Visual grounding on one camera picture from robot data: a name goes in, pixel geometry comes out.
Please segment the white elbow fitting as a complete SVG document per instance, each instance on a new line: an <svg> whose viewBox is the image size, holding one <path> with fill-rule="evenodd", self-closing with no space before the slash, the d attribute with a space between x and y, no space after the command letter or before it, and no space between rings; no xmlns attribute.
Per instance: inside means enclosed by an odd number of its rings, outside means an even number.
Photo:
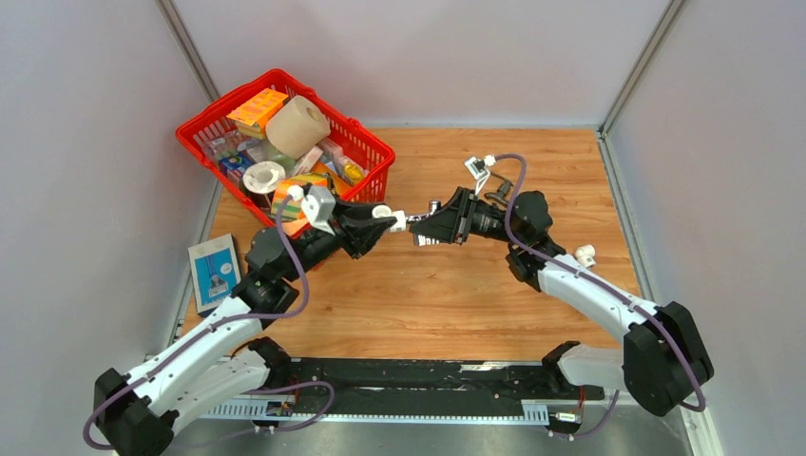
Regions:
<svg viewBox="0 0 806 456"><path fill-rule="evenodd" d="M596 250L592 244L582 245L574 251L576 261L585 269L591 269L596 266L595 256Z"/></svg>
<svg viewBox="0 0 806 456"><path fill-rule="evenodd" d="M393 219L388 228L390 233L405 232L407 230L407 216L403 210L393 210L390 206L379 204L372 210L374 219Z"/></svg>

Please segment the red plastic shopping basket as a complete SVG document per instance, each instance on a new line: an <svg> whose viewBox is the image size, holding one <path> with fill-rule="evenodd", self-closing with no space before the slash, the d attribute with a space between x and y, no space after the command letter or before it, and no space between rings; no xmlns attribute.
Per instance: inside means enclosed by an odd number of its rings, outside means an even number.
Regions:
<svg viewBox="0 0 806 456"><path fill-rule="evenodd" d="M226 118L239 105L257 95L263 89L274 89L287 95L302 95L314 103L331 125L330 139L342 147L344 154L365 170L364 178L350 184L332 174L336 193L344 200L359 202L381 202L385 199L388 171L395 154L393 149L365 128L358 120L341 114L337 109L322 100L316 92L285 71L274 68L256 80L241 85L217 99L203 112L179 126L176 138L194 158L206 167L233 196L257 220L266 226L273 226L274 219L266 210L260 209L240 191L240 186L229 180L221 171L217 161L207 157L203 145L236 129Z"/></svg>

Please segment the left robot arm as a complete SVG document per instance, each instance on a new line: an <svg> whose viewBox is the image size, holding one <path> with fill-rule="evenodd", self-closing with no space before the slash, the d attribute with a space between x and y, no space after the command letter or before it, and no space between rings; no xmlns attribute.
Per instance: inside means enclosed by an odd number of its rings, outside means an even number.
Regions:
<svg viewBox="0 0 806 456"><path fill-rule="evenodd" d="M202 323L141 365L110 369L94 385L86 443L119 455L161 455L190 423L235 396L262 388L290 391L287 354L259 333L300 314L310 299L307 272L335 252L368 254L407 217L378 202L348 202L329 191L300 198L310 229L281 225L255 234L249 272Z"/></svg>

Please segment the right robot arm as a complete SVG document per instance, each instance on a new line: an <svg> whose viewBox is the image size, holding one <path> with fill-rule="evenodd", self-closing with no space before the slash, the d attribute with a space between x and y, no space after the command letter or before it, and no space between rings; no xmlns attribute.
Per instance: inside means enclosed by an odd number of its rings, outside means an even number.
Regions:
<svg viewBox="0 0 806 456"><path fill-rule="evenodd" d="M569 396L579 386L625 390L646 411L664 416L698 400L715 374L693 315L672 301L659 305L630 294L592 272L549 235L552 218L543 193L517 195L502 209L460 187L451 199L432 204L429 213L408 216L409 231L436 243L462 244L471 235L507 243L514 277L534 290L570 305L619 340L617 349L567 341L547 354L545 390Z"/></svg>

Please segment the yellow snack packet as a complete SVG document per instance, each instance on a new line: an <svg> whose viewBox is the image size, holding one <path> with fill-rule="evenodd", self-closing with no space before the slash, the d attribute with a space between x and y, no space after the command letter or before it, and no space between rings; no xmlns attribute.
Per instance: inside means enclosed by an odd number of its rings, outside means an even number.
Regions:
<svg viewBox="0 0 806 456"><path fill-rule="evenodd" d="M367 175L367 171L349 157L340 158L337 168L340 177L352 186L358 185Z"/></svg>

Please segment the orange striped sponge box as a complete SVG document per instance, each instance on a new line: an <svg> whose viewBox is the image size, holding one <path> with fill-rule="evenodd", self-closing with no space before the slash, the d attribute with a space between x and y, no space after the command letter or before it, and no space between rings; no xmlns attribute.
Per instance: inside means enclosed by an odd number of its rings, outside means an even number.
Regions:
<svg viewBox="0 0 806 456"><path fill-rule="evenodd" d="M303 190L307 186L319 186L329 189L330 181L324 175L302 174L282 180L271 200L271 213L280 216L282 221L296 221L304 218L301 201Z"/></svg>

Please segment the white tape roll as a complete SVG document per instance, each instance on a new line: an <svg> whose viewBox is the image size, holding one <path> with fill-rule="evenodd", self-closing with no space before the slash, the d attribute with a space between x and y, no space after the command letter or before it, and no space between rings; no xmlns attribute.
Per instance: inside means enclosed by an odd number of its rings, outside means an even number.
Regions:
<svg viewBox="0 0 806 456"><path fill-rule="evenodd" d="M274 161L261 161L246 169L241 183L252 194L269 195L285 179L286 170L281 164Z"/></svg>

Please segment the brown toilet paper roll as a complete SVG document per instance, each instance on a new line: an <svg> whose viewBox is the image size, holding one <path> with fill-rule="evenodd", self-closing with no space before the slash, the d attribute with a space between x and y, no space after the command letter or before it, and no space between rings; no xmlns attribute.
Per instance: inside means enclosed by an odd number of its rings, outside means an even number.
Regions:
<svg viewBox="0 0 806 456"><path fill-rule="evenodd" d="M283 155L298 159L331 133L330 123L307 98L297 95L267 123L268 142Z"/></svg>

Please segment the blue small box in basket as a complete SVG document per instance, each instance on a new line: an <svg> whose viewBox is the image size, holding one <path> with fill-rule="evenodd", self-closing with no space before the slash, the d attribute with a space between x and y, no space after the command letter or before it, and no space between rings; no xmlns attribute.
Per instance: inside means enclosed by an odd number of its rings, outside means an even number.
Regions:
<svg viewBox="0 0 806 456"><path fill-rule="evenodd" d="M244 153L239 152L219 160L221 173L233 184L238 185L245 172L254 162Z"/></svg>

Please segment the orange patterned box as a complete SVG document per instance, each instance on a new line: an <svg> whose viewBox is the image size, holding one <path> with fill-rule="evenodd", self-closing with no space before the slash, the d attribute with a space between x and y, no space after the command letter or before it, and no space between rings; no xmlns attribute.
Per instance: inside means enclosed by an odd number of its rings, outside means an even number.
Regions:
<svg viewBox="0 0 806 456"><path fill-rule="evenodd" d="M266 138L266 125L289 100L287 94L265 88L236 107L226 118L241 134L263 140Z"/></svg>

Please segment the blue razor box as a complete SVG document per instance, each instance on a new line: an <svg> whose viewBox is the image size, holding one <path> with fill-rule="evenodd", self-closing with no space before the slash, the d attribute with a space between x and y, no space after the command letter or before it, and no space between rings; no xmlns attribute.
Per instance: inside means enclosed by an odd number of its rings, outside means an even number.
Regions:
<svg viewBox="0 0 806 456"><path fill-rule="evenodd" d="M214 312L240 282L235 238L225 234L187 249L196 302L196 314Z"/></svg>

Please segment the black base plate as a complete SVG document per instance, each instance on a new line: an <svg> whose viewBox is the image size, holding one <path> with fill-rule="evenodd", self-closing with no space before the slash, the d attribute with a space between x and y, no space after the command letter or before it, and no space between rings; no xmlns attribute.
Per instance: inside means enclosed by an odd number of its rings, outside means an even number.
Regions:
<svg viewBox="0 0 806 456"><path fill-rule="evenodd" d="M575 387L538 362L357 358L294 358L271 388L303 384L298 392L242 396L221 406L227 416L263 426L323 420L354 423L549 426L570 412L575 425L599 387Z"/></svg>

